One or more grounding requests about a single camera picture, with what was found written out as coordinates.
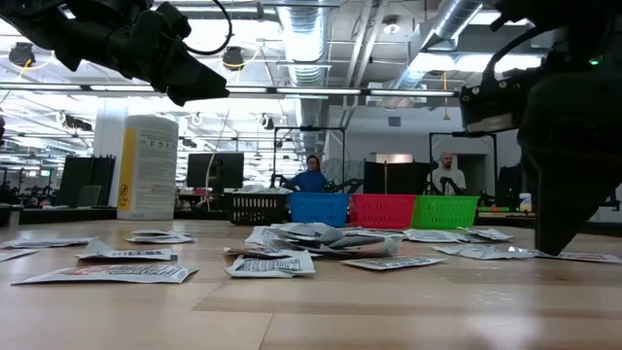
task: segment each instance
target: red basket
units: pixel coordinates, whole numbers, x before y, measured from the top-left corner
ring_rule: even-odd
[[[414,194],[353,194],[351,222],[363,228],[409,228]]]

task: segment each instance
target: white container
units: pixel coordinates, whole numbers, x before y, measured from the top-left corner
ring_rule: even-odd
[[[178,130],[161,117],[125,119],[118,219],[173,219]]]
[[[522,212],[531,212],[532,211],[532,194],[531,193],[520,193],[518,195],[521,204],[519,207],[519,211]]]

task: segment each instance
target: yellow stripe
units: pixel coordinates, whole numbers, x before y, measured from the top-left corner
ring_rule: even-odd
[[[134,178],[134,158],[136,157],[136,129],[125,130],[123,153],[121,156],[121,175],[119,178],[119,210],[130,210],[132,200],[132,180]]]

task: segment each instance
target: blue shirt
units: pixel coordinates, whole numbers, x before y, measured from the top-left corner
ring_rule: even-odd
[[[321,171],[305,171],[294,176],[292,182],[295,186],[300,187],[301,192],[320,193],[324,186],[327,185],[327,178]]]

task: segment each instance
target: blue basket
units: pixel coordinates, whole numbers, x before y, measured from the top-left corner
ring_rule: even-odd
[[[346,225],[349,203],[347,193],[292,193],[292,222],[324,223],[341,228]]]

